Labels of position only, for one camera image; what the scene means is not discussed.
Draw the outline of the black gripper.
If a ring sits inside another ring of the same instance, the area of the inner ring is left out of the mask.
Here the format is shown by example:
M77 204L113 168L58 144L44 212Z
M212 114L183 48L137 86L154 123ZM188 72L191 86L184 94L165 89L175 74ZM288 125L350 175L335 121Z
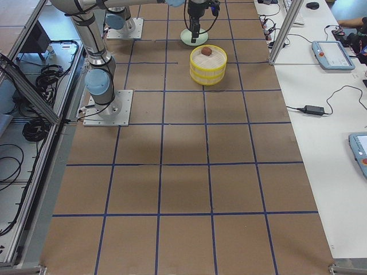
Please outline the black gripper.
M188 15L189 15L189 30L192 33L191 43L195 44L199 37L200 18L205 14L207 9L207 1L205 0L189 0L188 1Z

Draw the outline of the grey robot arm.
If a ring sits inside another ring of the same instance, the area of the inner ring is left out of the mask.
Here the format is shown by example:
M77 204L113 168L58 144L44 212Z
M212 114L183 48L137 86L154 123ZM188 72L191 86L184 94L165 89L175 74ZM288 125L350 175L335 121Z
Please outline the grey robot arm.
M52 1L54 7L71 17L79 37L88 53L88 61L92 70L107 71L108 84L101 87L106 90L107 102L102 103L100 111L110 105L114 99L114 70L115 61L101 37L101 32L95 21L94 9L108 10L116 7L144 5L156 1Z
M200 19L207 10L212 12L215 19L218 18L220 3L217 1L166 1L172 7L184 5L183 20L185 29L181 31L181 41L189 46L199 46L208 40L208 32L211 27L201 28ZM107 9L106 23L110 29L114 29L125 36L135 31L135 21L131 17L130 8L117 7Z

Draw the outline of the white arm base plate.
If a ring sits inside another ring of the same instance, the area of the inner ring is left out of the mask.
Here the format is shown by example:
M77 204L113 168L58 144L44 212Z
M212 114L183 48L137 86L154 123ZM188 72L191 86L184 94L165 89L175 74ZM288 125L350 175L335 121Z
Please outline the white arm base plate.
M109 106L95 104L92 96L89 97L88 108L83 115L83 125L86 127L127 127L130 122L133 90L115 90L114 101Z
M108 40L140 40L142 38L143 18L106 19L108 25Z

